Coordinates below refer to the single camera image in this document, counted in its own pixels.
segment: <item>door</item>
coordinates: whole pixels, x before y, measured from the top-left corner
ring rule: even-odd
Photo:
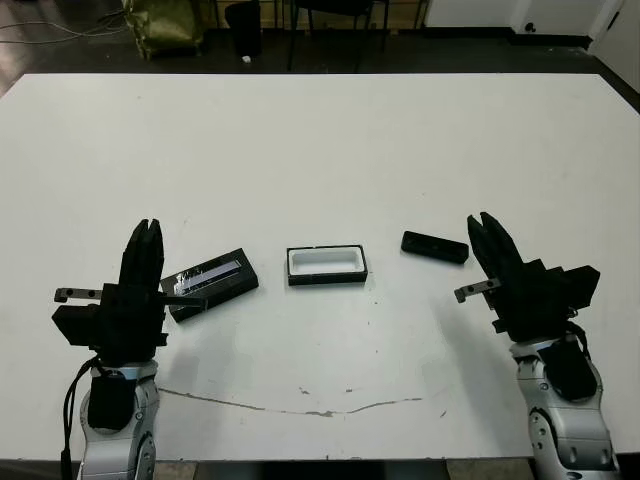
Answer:
[[[625,0],[593,53],[640,93],[640,0]]]

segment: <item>white wall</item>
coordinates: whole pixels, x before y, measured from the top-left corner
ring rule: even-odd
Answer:
[[[589,51],[640,93],[640,0],[625,0],[610,30],[608,25]]]
[[[542,35],[587,35],[605,0],[521,0],[515,5],[511,27],[524,33],[532,22]]]
[[[431,0],[428,27],[508,27],[514,0]]]
[[[524,33],[588,35],[620,0],[431,0],[428,27],[511,27]]]

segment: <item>white insert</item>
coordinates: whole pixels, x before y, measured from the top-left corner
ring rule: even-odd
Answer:
[[[301,248],[289,250],[291,275],[364,272],[359,247]]]

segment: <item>dark floor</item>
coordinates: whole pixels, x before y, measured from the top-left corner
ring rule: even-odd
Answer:
[[[0,2],[0,25],[46,20],[84,31],[120,6],[119,0],[8,0]],[[0,30],[2,40],[39,41],[66,35],[39,25]],[[0,43],[0,95],[24,73],[286,73],[289,38],[288,32],[265,31],[263,54],[251,65],[240,61],[224,30],[206,35],[200,56],[171,55],[152,61],[139,56],[128,31],[48,45]],[[351,73],[361,38],[337,31],[319,33],[313,39],[299,34],[293,71]],[[408,31],[389,36],[383,53],[380,40],[379,34],[369,37],[361,73],[597,73],[640,111],[640,95],[580,47],[512,45],[504,37],[433,38]]]

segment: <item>cable on floor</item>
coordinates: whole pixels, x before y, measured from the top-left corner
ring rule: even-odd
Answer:
[[[71,35],[68,37],[63,37],[63,38],[57,38],[57,39],[53,39],[53,40],[0,40],[0,43],[19,43],[19,44],[25,44],[25,45],[44,45],[44,44],[49,44],[49,43],[61,43],[61,42],[68,42],[69,40],[75,40],[77,38],[82,38],[82,37],[103,37],[106,35],[115,35],[116,33],[120,33],[120,32],[124,32],[125,30],[127,30],[129,27],[124,26],[121,28],[117,28],[116,30],[112,30],[111,25],[116,21],[119,20],[122,17],[122,15],[124,14],[123,10],[116,10],[114,12],[111,13],[107,13],[106,15],[103,15],[102,17],[100,17],[98,19],[98,23],[102,23],[104,22],[104,20],[107,20],[106,22],[104,22],[101,25],[98,25],[96,27],[90,28],[89,30],[86,30],[84,32],[77,32],[74,30],[71,30],[68,27],[65,27],[64,25],[59,25],[57,23],[54,22],[45,22],[45,21],[33,21],[33,22],[19,22],[19,23],[12,23],[9,25],[0,25],[0,30],[4,30],[6,28],[16,28],[16,27],[22,27],[22,26],[27,26],[27,25],[45,25],[48,27],[53,27],[56,28],[58,30],[62,30],[63,32],[66,33],[70,33]]]

